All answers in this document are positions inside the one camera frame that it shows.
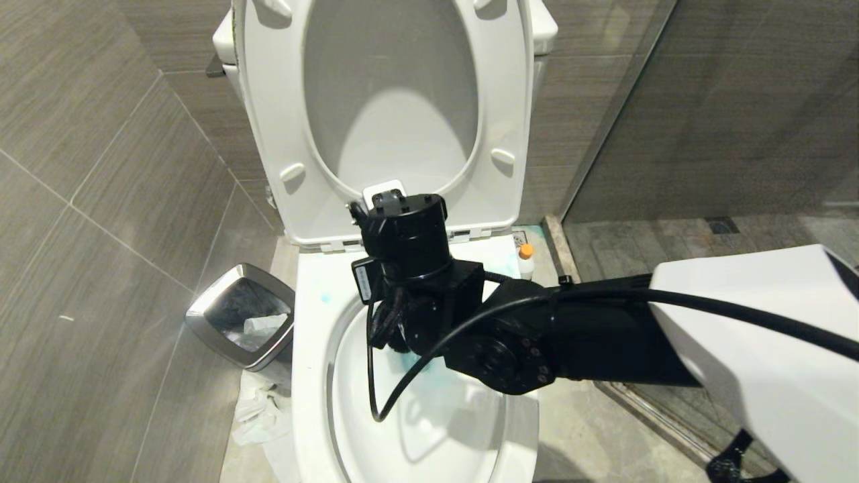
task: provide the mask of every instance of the stainless steel trash can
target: stainless steel trash can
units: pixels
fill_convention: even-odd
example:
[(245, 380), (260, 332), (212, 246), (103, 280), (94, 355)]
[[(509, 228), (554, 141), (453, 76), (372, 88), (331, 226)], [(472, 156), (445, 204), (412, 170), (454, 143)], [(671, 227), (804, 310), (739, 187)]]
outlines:
[(185, 324), (213, 351), (289, 388), (294, 306), (289, 286), (243, 263), (197, 297)]

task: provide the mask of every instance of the bottle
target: bottle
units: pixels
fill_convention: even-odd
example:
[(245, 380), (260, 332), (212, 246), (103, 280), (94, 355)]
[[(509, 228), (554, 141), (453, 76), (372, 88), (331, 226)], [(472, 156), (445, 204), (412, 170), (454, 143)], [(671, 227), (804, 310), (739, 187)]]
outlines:
[(530, 280), (534, 275), (534, 247), (531, 243), (522, 243), (519, 246), (519, 273), (524, 280)]

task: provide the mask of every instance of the shower floor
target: shower floor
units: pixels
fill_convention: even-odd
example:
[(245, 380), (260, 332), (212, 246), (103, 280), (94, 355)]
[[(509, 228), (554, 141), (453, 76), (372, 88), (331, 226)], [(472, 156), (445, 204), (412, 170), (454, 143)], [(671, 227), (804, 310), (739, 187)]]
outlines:
[(664, 261), (823, 243), (859, 266), (859, 211), (564, 223), (582, 281), (652, 272)]

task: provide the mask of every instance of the white toilet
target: white toilet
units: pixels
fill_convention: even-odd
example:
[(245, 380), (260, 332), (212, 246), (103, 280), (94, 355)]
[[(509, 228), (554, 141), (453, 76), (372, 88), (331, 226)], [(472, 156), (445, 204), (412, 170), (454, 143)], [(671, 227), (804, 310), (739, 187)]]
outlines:
[[(551, 50), (554, 21), (539, 0), (234, 4), (224, 22), (234, 34), (219, 33), (235, 52), (225, 40), (219, 55), (233, 55), (228, 74), (286, 233), (302, 247), (292, 376), (302, 481), (531, 481), (534, 394), (496, 393), (437, 359), (373, 421), (350, 269), (365, 255), (344, 204), (390, 180), (408, 194), (440, 193), (453, 256), (517, 276), (509, 227), (545, 68), (534, 55)], [(381, 405), (417, 357), (386, 349), (375, 360)]]

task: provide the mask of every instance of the bathroom wall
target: bathroom wall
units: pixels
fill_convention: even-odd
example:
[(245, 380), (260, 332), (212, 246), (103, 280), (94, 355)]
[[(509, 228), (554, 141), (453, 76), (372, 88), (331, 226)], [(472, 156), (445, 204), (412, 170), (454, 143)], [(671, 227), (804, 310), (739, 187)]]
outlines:
[(283, 233), (277, 211), (265, 200), (268, 181), (245, 109), (226, 77), (205, 75), (215, 55), (211, 37), (230, 0), (115, 1), (254, 205)]
[(216, 480), (239, 371), (182, 318), (275, 231), (113, 1), (6, 2), (0, 72), (0, 480)]
[(859, 1), (678, 2), (568, 220), (859, 201)]
[[(266, 180), (247, 116), (225, 78), (209, 79), (210, 37), (229, 0), (117, 0), (155, 65), (164, 71), (195, 120), (270, 223)], [(628, 69), (642, 40), (667, 15), (667, 0), (545, 0), (559, 35), (532, 123), (519, 223), (538, 223), (566, 208), (570, 184), (588, 155), (612, 100), (625, 96)]]
[(563, 214), (675, 0), (544, 0), (558, 34), (531, 121), (521, 223)]

